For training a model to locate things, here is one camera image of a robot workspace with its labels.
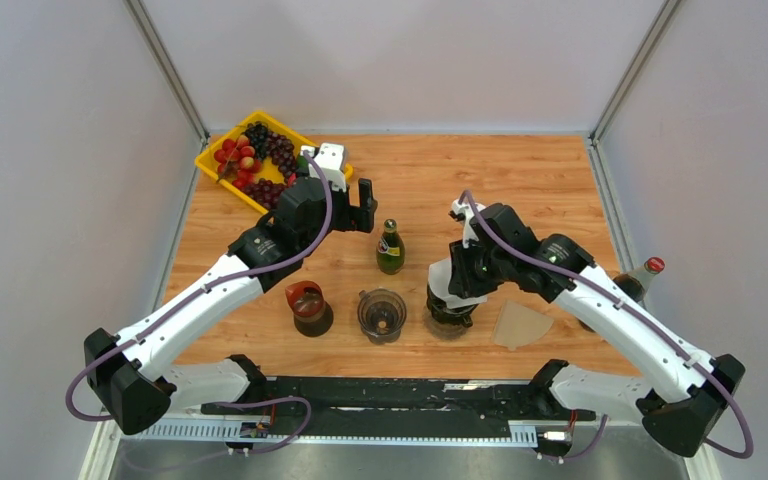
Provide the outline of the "white paper coffee filter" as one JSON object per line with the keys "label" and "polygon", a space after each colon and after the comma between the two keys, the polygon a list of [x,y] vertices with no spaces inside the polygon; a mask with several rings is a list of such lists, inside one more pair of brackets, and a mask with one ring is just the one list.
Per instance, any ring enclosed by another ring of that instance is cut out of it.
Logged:
{"label": "white paper coffee filter", "polygon": [[460,298],[449,292],[449,283],[452,278],[452,263],[450,258],[435,262],[428,269],[429,298],[439,300],[445,308],[450,310],[484,304],[487,296]]}

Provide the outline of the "dark olive coffee dripper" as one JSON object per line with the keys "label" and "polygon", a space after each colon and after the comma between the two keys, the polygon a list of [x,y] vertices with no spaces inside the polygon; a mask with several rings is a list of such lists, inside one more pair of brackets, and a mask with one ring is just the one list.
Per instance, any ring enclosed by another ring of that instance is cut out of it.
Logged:
{"label": "dark olive coffee dripper", "polygon": [[449,307],[443,299],[433,293],[430,286],[427,287],[426,308],[430,313],[433,326],[461,330],[471,328],[473,325],[471,315],[477,307],[477,304]]}

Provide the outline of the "brown paper coffee filter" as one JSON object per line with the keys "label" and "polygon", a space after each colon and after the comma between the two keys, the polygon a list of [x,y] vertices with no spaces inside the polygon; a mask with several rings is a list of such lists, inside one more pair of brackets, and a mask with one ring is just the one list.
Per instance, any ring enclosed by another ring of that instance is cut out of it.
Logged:
{"label": "brown paper coffee filter", "polygon": [[507,300],[497,316],[491,340],[496,346],[516,351],[540,340],[553,324],[553,318]]}

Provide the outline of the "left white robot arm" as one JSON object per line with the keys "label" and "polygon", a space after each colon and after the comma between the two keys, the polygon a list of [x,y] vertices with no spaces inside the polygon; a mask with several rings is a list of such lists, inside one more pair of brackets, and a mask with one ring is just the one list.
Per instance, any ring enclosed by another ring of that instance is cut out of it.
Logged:
{"label": "left white robot arm", "polygon": [[194,284],[167,304],[115,334],[103,328],[88,335],[86,380],[127,435],[140,433],[169,410],[230,403],[240,413],[257,412],[266,388],[242,355],[213,364],[178,365],[177,357],[220,320],[267,293],[299,270],[332,231],[372,231],[378,202],[373,183],[357,183],[359,203],[349,190],[302,177]]}

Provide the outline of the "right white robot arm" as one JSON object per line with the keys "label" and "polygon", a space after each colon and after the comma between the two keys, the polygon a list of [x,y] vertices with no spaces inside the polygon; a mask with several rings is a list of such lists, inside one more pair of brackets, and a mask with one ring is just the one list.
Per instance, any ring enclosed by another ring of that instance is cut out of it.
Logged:
{"label": "right white robot arm", "polygon": [[544,417],[586,410],[640,425],[664,449],[691,458],[716,447],[709,435],[726,410],[754,444],[734,394],[746,368],[734,356],[713,356],[659,322],[626,294],[576,242],[561,234],[538,239],[508,205],[451,204],[463,227],[448,258],[429,269],[429,306],[449,322],[466,318],[490,293],[513,283],[571,314],[639,371],[628,377],[594,372],[565,360],[548,361],[532,382],[531,403]]}

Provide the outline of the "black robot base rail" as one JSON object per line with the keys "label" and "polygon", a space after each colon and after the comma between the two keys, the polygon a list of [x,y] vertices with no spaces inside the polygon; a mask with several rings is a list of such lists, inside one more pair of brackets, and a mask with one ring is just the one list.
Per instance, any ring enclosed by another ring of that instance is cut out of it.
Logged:
{"label": "black robot base rail", "polygon": [[573,444],[575,424],[595,414],[570,411],[547,389],[525,380],[349,377],[265,377],[242,396],[202,406],[207,415],[257,415],[258,434],[352,440],[518,440],[560,457]]}

